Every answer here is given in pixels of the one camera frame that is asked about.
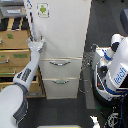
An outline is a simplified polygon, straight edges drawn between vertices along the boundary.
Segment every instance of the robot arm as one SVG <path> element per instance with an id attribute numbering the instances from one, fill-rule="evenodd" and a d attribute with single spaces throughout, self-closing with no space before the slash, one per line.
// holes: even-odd
<path id="1" fill-rule="evenodd" d="M 111 39 L 111 47 L 109 47 L 106 51 L 103 50 L 104 56 L 100 59 L 100 68 L 101 70 L 106 70 L 109 68 L 113 55 L 115 54 L 118 45 L 124 39 L 120 34 L 114 34 Z"/>
<path id="2" fill-rule="evenodd" d="M 36 73 L 43 43 L 44 41 L 28 41 L 31 61 L 15 75 L 13 85 L 6 87 L 0 93 L 0 128 L 17 128 L 17 122 L 26 114 L 26 93 Z"/>

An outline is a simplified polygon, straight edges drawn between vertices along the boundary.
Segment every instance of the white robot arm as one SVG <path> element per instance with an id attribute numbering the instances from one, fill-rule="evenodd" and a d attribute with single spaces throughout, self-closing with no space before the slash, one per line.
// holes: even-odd
<path id="1" fill-rule="evenodd" d="M 31 61 L 13 79 L 10 85 L 0 93 L 0 128 L 17 128 L 19 122 L 26 114 L 26 93 L 29 91 L 31 82 L 36 73 L 40 51 L 43 41 L 28 43 L 31 49 Z"/>

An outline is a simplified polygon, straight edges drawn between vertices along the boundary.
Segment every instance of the sticker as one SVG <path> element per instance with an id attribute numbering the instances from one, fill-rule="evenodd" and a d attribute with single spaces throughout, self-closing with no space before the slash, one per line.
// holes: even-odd
<path id="1" fill-rule="evenodd" d="M 28 58 L 27 54 L 13 54 L 14 58 Z"/>
<path id="2" fill-rule="evenodd" d="M 46 4 L 46 3 L 37 4 L 37 10 L 38 10 L 38 16 L 39 17 L 44 17 L 44 18 L 49 17 L 48 4 Z"/>
<path id="3" fill-rule="evenodd" d="M 7 34 L 9 39 L 13 39 L 13 35 L 12 34 Z"/>
<path id="4" fill-rule="evenodd" d="M 8 68 L 9 70 L 12 70 L 13 68 Z"/>
<path id="5" fill-rule="evenodd" d="M 20 13 L 20 9 L 16 9 L 16 10 L 7 10 L 7 13 L 9 13 L 9 14 L 19 14 L 19 13 Z"/>
<path id="6" fill-rule="evenodd" d="M 5 55 L 1 55 L 1 58 L 5 58 Z"/>

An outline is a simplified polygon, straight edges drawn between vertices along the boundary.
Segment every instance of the floor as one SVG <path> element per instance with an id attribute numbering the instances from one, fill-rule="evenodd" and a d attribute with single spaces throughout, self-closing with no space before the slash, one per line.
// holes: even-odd
<path id="1" fill-rule="evenodd" d="M 128 1 L 120 0 L 92 0 L 91 15 L 86 35 L 85 58 L 92 56 L 91 46 L 108 47 L 114 33 L 126 36 L 120 23 L 120 12 L 128 8 Z M 95 107 L 95 98 L 90 90 L 90 66 L 83 60 L 80 88 L 77 99 L 47 100 L 46 98 L 28 99 L 29 109 L 25 118 L 19 123 L 19 128 L 36 128 L 46 125 L 79 125 L 82 128 L 92 128 L 90 116 L 97 116 L 101 128 L 106 119 L 101 111 Z"/>

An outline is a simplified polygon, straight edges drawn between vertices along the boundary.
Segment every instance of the freezer drawer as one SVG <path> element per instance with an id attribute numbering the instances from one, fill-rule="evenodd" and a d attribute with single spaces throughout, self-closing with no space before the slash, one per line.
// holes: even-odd
<path id="1" fill-rule="evenodd" d="M 30 10 L 26 0 L 24 4 L 32 30 Z M 59 0 L 59 2 L 41 0 L 41 3 L 40 0 L 33 0 L 31 4 L 36 35 L 43 35 L 47 42 L 43 47 L 41 59 L 82 56 L 91 0 Z M 41 7 L 46 9 L 43 14 L 40 11 Z"/>
<path id="2" fill-rule="evenodd" d="M 0 50 L 0 67 L 26 66 L 29 60 L 29 50 Z"/>
<path id="3" fill-rule="evenodd" d="M 27 39 L 28 32 L 26 30 L 0 32 L 0 49 L 28 48 Z"/>
<path id="4" fill-rule="evenodd" d="M 13 84 L 13 77 L 0 77 L 0 91 L 2 91 L 5 87 Z M 40 92 L 39 86 L 39 77 L 35 76 L 33 79 L 29 92 Z"/>
<path id="5" fill-rule="evenodd" d="M 47 99 L 77 98 L 79 79 L 44 79 Z"/>
<path id="6" fill-rule="evenodd" d="M 39 67 L 43 79 L 79 77 L 82 59 L 40 60 Z"/>
<path id="7" fill-rule="evenodd" d="M 10 18 L 6 31 L 0 31 L 0 49 L 25 49 L 28 48 L 26 40 L 30 36 L 29 30 L 21 30 L 21 26 L 27 22 L 23 18 L 19 18 L 18 21 L 14 18 Z M 19 30 L 12 31 L 14 26 L 19 26 Z"/>
<path id="8" fill-rule="evenodd" d="M 16 73 L 21 72 L 24 67 L 0 67 L 0 77 L 14 77 Z"/>

